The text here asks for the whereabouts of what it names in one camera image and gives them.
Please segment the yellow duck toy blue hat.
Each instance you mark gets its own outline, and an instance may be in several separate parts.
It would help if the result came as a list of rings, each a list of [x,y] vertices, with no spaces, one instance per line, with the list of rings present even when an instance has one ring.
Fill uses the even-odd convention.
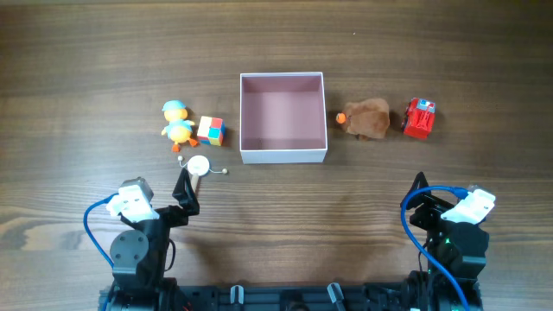
[[[168,121],[161,132],[173,142],[171,150],[174,153],[181,151],[181,145],[189,143],[196,147],[199,142],[192,138],[194,122],[188,120],[188,109],[180,100],[169,100],[163,105],[163,115]]]

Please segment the red toy truck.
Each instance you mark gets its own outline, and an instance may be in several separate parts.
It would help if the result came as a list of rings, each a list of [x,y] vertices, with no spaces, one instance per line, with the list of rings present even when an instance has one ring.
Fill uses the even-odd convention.
[[[412,98],[406,107],[402,132],[406,136],[425,140],[435,122],[435,102],[424,98]]]

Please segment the colourful puzzle cube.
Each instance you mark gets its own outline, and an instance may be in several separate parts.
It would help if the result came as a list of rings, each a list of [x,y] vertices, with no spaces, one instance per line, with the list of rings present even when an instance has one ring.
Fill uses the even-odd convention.
[[[225,123],[222,118],[202,116],[197,130],[200,143],[221,146],[226,133]]]

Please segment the brown plush toy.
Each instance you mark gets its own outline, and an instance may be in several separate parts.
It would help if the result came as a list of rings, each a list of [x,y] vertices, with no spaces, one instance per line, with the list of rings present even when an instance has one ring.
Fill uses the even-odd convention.
[[[390,107],[383,98],[348,102],[335,120],[358,140],[384,139],[390,126]]]

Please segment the white cardboard box pink inside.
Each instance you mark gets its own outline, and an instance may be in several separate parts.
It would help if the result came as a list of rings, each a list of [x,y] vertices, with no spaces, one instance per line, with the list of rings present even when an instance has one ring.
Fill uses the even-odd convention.
[[[245,164],[323,162],[323,73],[242,73],[239,149]]]

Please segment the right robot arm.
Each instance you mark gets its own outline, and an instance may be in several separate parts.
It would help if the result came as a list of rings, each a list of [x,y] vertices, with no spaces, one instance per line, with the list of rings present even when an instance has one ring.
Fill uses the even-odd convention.
[[[410,273],[401,289],[403,310],[481,310],[478,276],[490,236],[480,228],[496,196],[478,186],[431,186],[416,175],[400,203],[407,238],[428,267]]]

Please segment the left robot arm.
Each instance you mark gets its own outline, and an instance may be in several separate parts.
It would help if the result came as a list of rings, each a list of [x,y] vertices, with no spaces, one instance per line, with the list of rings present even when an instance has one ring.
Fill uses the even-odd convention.
[[[164,274],[168,250],[175,249],[170,230],[188,224],[200,212],[189,172],[182,169],[172,196],[177,203],[150,204],[153,191],[142,177],[124,181],[108,199],[106,209],[130,227],[111,243],[113,284],[105,298],[107,310],[191,310],[191,301],[174,278]]]

